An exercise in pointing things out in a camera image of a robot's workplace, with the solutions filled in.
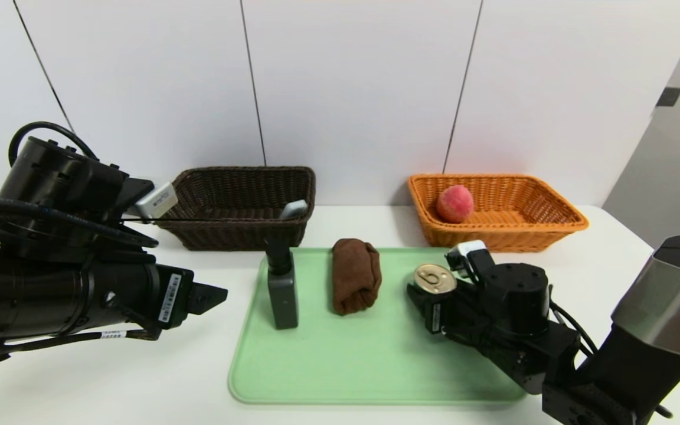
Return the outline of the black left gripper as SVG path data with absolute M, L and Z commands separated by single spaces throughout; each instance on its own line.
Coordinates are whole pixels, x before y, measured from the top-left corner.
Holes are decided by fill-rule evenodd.
M 164 264 L 97 263 L 94 265 L 94 325 L 132 322 L 121 311 L 108 306 L 110 300 L 118 299 L 121 306 L 162 330 L 181 325 L 187 313 L 203 315 L 227 300 L 227 289 L 192 282 L 193 277 L 191 270 Z

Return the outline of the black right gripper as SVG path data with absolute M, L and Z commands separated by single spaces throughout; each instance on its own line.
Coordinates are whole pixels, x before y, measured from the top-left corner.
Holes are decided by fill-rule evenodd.
M 480 297 L 484 283 L 444 278 L 431 285 L 430 292 L 408 283 L 407 297 L 416 312 L 426 319 L 432 334 L 443 334 L 455 342 L 487 342 L 491 320 Z

